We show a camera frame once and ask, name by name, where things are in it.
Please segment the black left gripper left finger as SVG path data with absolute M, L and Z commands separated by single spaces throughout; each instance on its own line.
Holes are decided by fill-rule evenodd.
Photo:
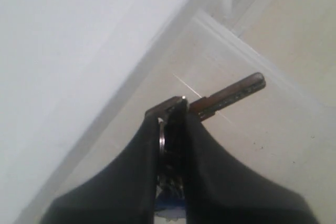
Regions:
M 125 149 L 84 184 L 56 198 L 41 223 L 153 223 L 159 121 L 148 116 Z

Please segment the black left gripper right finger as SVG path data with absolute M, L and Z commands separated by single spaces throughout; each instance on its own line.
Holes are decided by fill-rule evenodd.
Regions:
M 187 223 L 318 223 L 300 195 L 231 156 L 196 115 L 184 135 Z

